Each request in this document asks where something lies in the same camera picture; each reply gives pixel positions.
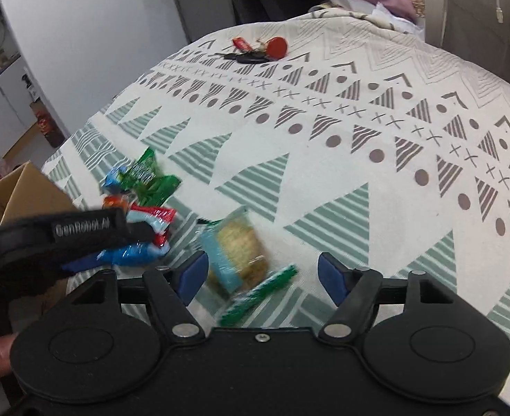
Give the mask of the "teal beige cookie packet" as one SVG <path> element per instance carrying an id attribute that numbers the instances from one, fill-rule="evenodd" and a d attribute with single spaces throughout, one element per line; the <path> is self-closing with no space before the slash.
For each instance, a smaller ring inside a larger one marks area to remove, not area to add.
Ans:
<path id="1" fill-rule="evenodd" d="M 295 265 L 272 269 L 263 243 L 240 207 L 225 218 L 197 220 L 198 244 L 208 255 L 208 284 L 227 304 L 218 325 L 236 327 L 267 298 L 286 289 L 298 274 Z"/>

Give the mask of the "red light-blue snack packet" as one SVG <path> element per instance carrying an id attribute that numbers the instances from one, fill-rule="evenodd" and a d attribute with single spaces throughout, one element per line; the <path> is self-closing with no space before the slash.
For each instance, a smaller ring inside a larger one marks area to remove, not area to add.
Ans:
<path id="1" fill-rule="evenodd" d="M 156 233 L 153 244 L 163 248 L 168 244 L 168 229 L 173 222 L 177 211 L 174 208 L 165 207 L 141 207 L 133 204 L 126 215 L 129 223 L 146 222 Z"/>

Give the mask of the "green plum candy packet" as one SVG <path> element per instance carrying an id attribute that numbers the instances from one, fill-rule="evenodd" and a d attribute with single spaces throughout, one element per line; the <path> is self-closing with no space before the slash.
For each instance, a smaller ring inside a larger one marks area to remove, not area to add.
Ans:
<path id="1" fill-rule="evenodd" d="M 182 183 L 178 176 L 163 173 L 156 152 L 150 147 L 118 177 L 121 189 L 132 192 L 143 207 L 162 206 Z"/>

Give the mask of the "brown cardboard box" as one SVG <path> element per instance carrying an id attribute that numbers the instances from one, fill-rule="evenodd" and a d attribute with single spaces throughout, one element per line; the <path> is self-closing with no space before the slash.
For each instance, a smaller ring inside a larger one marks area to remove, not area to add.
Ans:
<path id="1" fill-rule="evenodd" d="M 0 179 L 0 225 L 38 215 L 76 211 L 70 197 L 33 163 L 24 163 Z M 18 331 L 37 320 L 66 295 L 68 280 L 58 280 L 37 297 L 10 303 L 5 312 Z"/>

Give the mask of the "orange snack packet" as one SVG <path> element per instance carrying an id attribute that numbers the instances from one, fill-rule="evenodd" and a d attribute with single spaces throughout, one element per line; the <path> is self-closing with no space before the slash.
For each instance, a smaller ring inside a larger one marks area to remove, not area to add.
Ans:
<path id="1" fill-rule="evenodd" d="M 127 194 L 117 194 L 116 196 L 105 196 L 102 208 L 121 208 L 128 212 L 133 204 L 133 199 Z"/>

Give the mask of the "small blue green snack packet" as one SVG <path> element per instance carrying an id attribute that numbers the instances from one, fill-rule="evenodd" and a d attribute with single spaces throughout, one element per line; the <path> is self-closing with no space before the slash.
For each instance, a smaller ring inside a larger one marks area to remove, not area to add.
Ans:
<path id="1" fill-rule="evenodd" d="M 123 176 L 127 172 L 126 165 L 115 166 L 101 180 L 101 190 L 107 194 L 118 194 L 123 191 Z"/>

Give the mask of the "red patterned paper bag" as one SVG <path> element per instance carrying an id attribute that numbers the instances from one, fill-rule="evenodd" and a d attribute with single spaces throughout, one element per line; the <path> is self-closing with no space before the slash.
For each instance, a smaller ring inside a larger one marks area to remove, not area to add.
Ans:
<path id="1" fill-rule="evenodd" d="M 65 142 L 65 137 L 52 115 L 49 113 L 41 99 L 32 102 L 29 107 L 36 118 L 39 131 L 53 148 L 60 147 Z"/>

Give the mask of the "patterned white green bedspread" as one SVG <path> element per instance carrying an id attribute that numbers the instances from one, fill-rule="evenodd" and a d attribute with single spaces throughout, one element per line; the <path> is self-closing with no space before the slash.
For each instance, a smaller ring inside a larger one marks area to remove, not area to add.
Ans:
<path id="1" fill-rule="evenodd" d="M 263 64 L 218 53 L 288 54 Z M 296 281 L 248 327 L 320 326 L 316 276 L 349 267 L 423 271 L 510 339 L 510 85 L 418 38 L 344 10 L 221 30 L 170 55 L 93 115 L 44 165 L 81 208 L 148 148 L 182 183 L 169 264 L 197 246 L 197 220 L 245 207 L 270 264 Z"/>

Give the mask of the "black keys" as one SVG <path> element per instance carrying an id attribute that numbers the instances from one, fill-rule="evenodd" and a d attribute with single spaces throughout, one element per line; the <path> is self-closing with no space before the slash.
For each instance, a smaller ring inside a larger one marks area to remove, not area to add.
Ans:
<path id="1" fill-rule="evenodd" d="M 249 51 L 243 53 L 218 53 L 218 57 L 223 60 L 232 60 L 240 64 L 263 64 L 272 62 L 273 59 L 268 57 L 264 52 L 261 51 Z"/>

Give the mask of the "red round mushroom charm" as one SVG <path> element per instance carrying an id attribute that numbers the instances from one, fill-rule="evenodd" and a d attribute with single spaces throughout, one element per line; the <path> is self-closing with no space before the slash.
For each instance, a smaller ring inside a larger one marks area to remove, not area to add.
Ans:
<path id="1" fill-rule="evenodd" d="M 263 54 L 270 59 L 280 60 L 288 54 L 288 42 L 283 37 L 274 37 L 266 41 L 258 38 L 257 42 L 260 44 Z"/>

